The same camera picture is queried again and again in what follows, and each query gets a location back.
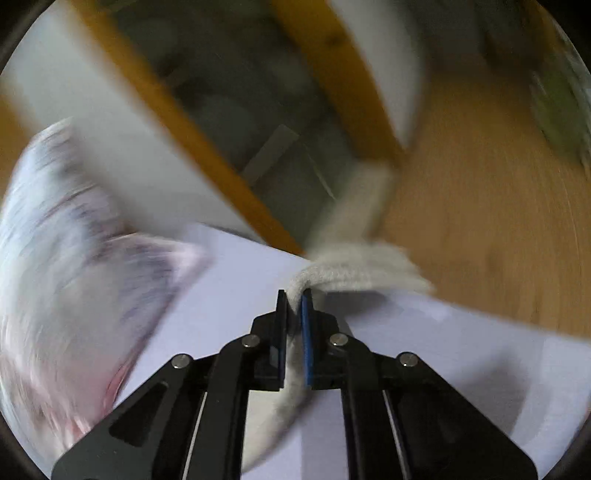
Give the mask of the beige cable knit sweater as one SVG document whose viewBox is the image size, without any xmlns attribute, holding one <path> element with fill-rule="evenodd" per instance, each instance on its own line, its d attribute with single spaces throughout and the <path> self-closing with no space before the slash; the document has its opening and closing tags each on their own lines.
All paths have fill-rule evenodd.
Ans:
<svg viewBox="0 0 591 480">
<path fill-rule="evenodd" d="M 325 208 L 315 226 L 308 243 L 310 264 L 287 283 L 291 309 L 298 309 L 308 288 L 315 294 L 390 289 L 425 295 L 435 292 L 403 248 L 373 238 L 397 182 L 396 170 L 386 163 L 363 162 L 353 168 L 341 196 Z M 247 410 L 243 473 L 276 450 L 307 401 L 301 327 L 294 326 L 287 333 L 283 388 L 277 393 L 256 394 Z"/>
</svg>

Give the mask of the lavender bed sheet mattress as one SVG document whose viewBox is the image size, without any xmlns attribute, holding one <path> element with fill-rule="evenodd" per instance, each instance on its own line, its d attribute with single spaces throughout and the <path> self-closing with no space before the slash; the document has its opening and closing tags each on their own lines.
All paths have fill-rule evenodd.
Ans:
<svg viewBox="0 0 591 480">
<path fill-rule="evenodd" d="M 586 479 L 590 346 L 196 224 L 207 267 L 56 479 Z"/>
</svg>

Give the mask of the pink floral right pillow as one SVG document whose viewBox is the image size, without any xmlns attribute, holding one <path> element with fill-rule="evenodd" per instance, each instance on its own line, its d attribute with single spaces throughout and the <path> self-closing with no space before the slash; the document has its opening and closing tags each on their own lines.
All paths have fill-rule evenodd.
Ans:
<svg viewBox="0 0 591 480">
<path fill-rule="evenodd" d="M 137 356 L 204 265 L 130 233 L 67 121 L 23 151 L 1 210 L 1 409 L 54 461 L 112 409 Z"/>
</svg>

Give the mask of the wooden framed glass door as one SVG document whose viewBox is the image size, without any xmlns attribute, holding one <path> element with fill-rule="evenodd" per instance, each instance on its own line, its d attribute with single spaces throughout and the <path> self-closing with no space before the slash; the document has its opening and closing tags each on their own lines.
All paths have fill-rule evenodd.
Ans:
<svg viewBox="0 0 591 480">
<path fill-rule="evenodd" d="M 356 167 L 403 154 L 327 1 L 76 1 L 98 43 L 222 197 L 301 253 Z"/>
</svg>

